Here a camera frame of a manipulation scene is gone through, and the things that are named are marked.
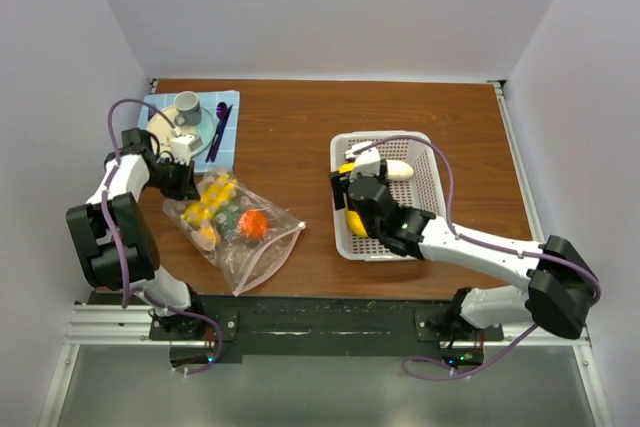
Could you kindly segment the white fake bread roll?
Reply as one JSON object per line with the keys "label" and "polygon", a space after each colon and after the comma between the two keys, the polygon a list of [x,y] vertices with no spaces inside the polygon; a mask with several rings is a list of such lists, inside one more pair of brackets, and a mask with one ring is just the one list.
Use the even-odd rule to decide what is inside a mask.
{"label": "white fake bread roll", "polygon": [[414,169],[406,162],[396,159],[387,159],[387,178],[390,181],[401,182],[411,179],[414,175]]}

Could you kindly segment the orange fake fruit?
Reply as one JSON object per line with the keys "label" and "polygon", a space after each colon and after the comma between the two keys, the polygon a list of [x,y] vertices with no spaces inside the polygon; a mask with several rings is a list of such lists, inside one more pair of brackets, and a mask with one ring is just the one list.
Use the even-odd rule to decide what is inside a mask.
{"label": "orange fake fruit", "polygon": [[244,238],[260,241],[269,229],[269,220],[262,211],[246,210],[238,219],[237,229]]}

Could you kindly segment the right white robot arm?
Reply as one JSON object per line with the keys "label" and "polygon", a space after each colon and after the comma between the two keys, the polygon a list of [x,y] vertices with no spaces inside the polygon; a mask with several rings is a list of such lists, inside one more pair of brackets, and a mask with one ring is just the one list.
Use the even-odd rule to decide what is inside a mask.
{"label": "right white robot arm", "polygon": [[400,257],[460,265],[503,281],[501,288],[459,289],[444,314],[446,334],[469,339],[501,322],[532,322],[575,340],[601,290],[594,272],[566,239],[517,241],[450,224],[432,212],[398,203],[380,176],[329,176],[334,207],[350,207],[366,234]]}

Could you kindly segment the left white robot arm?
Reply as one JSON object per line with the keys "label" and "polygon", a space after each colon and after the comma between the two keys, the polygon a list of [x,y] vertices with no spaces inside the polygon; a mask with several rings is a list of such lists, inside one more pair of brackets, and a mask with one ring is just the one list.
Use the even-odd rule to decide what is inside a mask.
{"label": "left white robot arm", "polygon": [[66,213],[82,272],[90,286],[119,291],[124,307],[135,298],[147,304],[155,327],[197,339],[207,330],[202,302],[161,265],[138,205],[147,187],[169,200],[196,200],[194,163],[160,156],[155,136],[139,128],[124,131],[122,141],[119,151],[107,156],[96,192]]}

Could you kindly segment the green fake lettuce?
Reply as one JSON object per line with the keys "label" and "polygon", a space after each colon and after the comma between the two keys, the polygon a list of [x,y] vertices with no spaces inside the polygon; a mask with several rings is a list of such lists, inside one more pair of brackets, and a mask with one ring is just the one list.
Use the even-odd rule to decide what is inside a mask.
{"label": "green fake lettuce", "polygon": [[245,209],[237,204],[226,204],[216,212],[213,220],[220,236],[226,240],[233,240],[241,234],[240,219]]}

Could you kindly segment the clear zip top bag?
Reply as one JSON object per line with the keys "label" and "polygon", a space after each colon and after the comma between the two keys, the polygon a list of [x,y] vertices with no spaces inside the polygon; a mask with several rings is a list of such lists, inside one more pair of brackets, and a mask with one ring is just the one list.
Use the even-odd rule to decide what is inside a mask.
{"label": "clear zip top bag", "polygon": [[275,275],[306,228],[305,222],[223,169],[203,176],[196,199],[167,199],[163,211],[200,255],[222,272],[235,297]]}

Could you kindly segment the yellow fake banana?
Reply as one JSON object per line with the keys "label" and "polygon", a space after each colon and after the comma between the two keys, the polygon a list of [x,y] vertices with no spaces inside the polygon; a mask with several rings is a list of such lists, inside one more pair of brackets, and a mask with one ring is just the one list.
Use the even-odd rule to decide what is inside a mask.
{"label": "yellow fake banana", "polygon": [[[339,168],[339,172],[341,174],[350,173],[351,170],[353,169],[353,166],[354,166],[353,162],[346,162]],[[346,217],[346,223],[354,235],[361,238],[368,237],[368,233],[361,221],[360,216],[354,210],[354,208],[350,203],[347,203],[347,210],[346,210],[345,217]]]}

